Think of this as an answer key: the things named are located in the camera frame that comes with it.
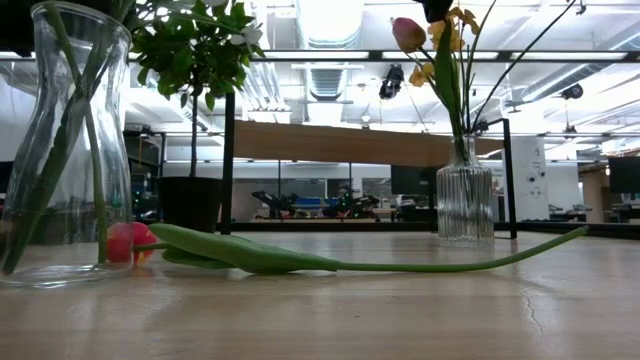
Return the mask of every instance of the green stem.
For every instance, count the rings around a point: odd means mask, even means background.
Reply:
[[[556,239],[550,240],[544,244],[532,247],[529,250],[519,252],[517,254],[507,256],[501,259],[486,261],[472,264],[445,264],[445,265],[402,265],[402,264],[357,264],[357,263],[340,263],[339,270],[356,270],[356,271],[399,271],[399,272],[422,272],[422,273],[444,273],[444,272],[463,272],[488,270],[518,261],[528,259],[556,246],[562,245],[567,241],[573,240],[578,236],[585,235],[588,227],[581,227],[569,233],[566,233]]]
[[[20,219],[19,228],[16,230],[15,241],[10,244],[9,253],[2,266],[2,271],[5,275],[10,275],[15,271],[25,248],[34,236],[40,217],[46,210],[71,155],[72,146],[77,142],[78,136],[80,135],[82,119],[87,113],[91,113],[89,99],[93,97],[100,79],[106,71],[106,66],[103,66],[102,69],[99,69],[97,66],[103,59],[100,59],[100,56],[95,52],[100,52],[98,50],[100,47],[94,46],[89,54],[84,74],[82,74],[82,76],[79,75],[80,73],[73,56],[71,43],[58,9],[54,4],[47,4],[45,7],[50,13],[52,26],[58,35],[60,46],[67,56],[76,87],[60,118],[60,126],[56,131],[53,147],[36,180],[33,191],[31,191],[29,195],[26,206],[27,211],[23,214],[22,219]]]
[[[143,252],[150,250],[166,250],[171,248],[172,246],[167,243],[157,243],[151,245],[136,245],[133,247],[133,252]]]
[[[107,209],[102,188],[102,165],[100,164],[100,147],[95,122],[91,111],[87,111],[87,133],[91,146],[91,167],[93,168],[93,201],[96,204],[97,237],[98,237],[98,263],[107,262]]]

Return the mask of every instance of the ceiling duct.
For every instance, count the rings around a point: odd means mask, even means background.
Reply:
[[[627,28],[613,38],[609,39],[596,50],[610,51],[638,51],[640,50],[640,23]],[[531,103],[542,100],[547,96],[557,94],[571,85],[578,83],[591,75],[594,75],[613,63],[567,65],[560,70],[523,89],[519,94],[514,94],[514,105]]]
[[[362,24],[363,0],[296,0],[296,22],[301,49],[353,49]],[[311,95],[320,101],[337,100],[347,82],[344,69],[307,69]]]

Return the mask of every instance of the vase rim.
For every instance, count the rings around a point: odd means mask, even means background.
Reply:
[[[58,0],[42,1],[42,2],[39,2],[39,3],[37,3],[37,4],[35,4],[35,5],[33,5],[31,7],[31,16],[33,17],[33,14],[36,11],[40,10],[41,8],[44,8],[45,5],[53,5],[53,6],[57,7],[57,8],[60,8],[60,9],[72,10],[74,12],[82,13],[82,15],[91,17],[91,18],[93,18],[94,20],[97,20],[97,21],[102,21],[102,22],[105,22],[105,23],[112,23],[116,27],[119,27],[119,28],[121,28],[121,30],[123,30],[125,36],[129,40],[129,43],[131,43],[131,33],[129,32],[129,29],[126,28],[126,26],[124,26],[121,22],[119,22],[118,20],[114,19],[110,15],[107,15],[107,14],[103,13],[102,11],[98,11],[96,9],[92,9],[92,8],[90,8],[88,6],[74,4],[74,3],[70,3],[70,2],[66,2],[66,1],[58,1]]]

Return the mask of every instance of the security camera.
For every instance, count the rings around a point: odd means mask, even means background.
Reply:
[[[580,84],[570,86],[560,93],[560,96],[565,100],[580,99],[582,95],[584,95],[584,90]]]
[[[402,71],[402,66],[399,64],[391,65],[387,75],[382,80],[382,86],[380,86],[380,99],[390,100],[396,97],[403,81],[404,71]]]

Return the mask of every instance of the black plant pot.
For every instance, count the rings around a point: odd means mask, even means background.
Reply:
[[[164,222],[193,230],[216,231],[222,180],[165,177],[159,182]]]

